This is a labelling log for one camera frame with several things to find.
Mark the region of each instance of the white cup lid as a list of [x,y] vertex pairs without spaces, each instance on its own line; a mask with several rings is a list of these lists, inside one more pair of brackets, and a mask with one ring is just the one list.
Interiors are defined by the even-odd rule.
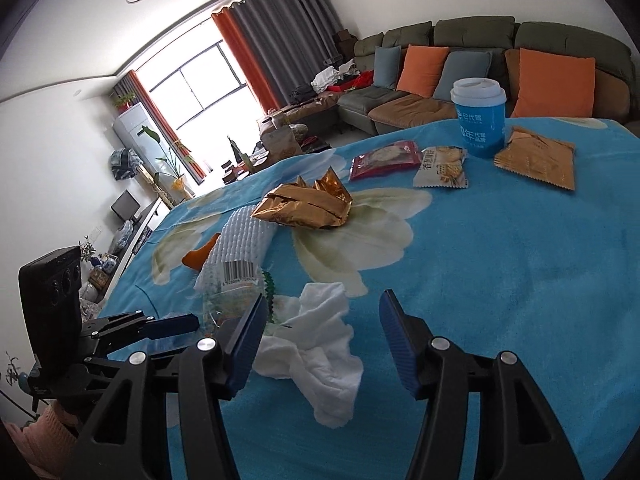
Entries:
[[487,107],[503,104],[507,95],[500,83],[493,79],[468,77],[453,83],[451,100],[461,106]]

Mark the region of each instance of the barcode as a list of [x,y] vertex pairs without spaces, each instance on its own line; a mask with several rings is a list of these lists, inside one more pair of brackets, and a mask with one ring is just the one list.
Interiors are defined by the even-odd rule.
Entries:
[[255,267],[253,262],[238,260],[235,262],[223,262],[225,283],[255,281]]

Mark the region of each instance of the blue paper cup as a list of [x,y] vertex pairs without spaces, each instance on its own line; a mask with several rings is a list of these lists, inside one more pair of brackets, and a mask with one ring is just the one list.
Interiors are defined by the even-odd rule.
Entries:
[[505,143],[504,104],[500,83],[471,77],[453,84],[451,100],[456,105],[463,147],[471,154],[491,158]]

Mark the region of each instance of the blue pillow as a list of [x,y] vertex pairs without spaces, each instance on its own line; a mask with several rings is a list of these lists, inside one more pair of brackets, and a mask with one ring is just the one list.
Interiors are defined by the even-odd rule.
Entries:
[[400,54],[400,46],[376,47],[376,55],[373,59],[373,86],[396,89],[400,75]]
[[486,77],[491,66],[490,52],[450,52],[444,62],[440,82],[433,93],[434,99],[451,101],[451,89],[458,79]]

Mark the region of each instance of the camera lens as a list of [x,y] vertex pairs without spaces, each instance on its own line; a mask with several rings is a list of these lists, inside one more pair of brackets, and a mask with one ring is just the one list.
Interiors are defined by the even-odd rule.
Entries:
[[60,284],[58,282],[51,283],[51,303],[57,304],[60,300]]
[[62,275],[62,292],[64,292],[65,296],[71,292],[71,272],[69,272],[69,269],[65,270]]

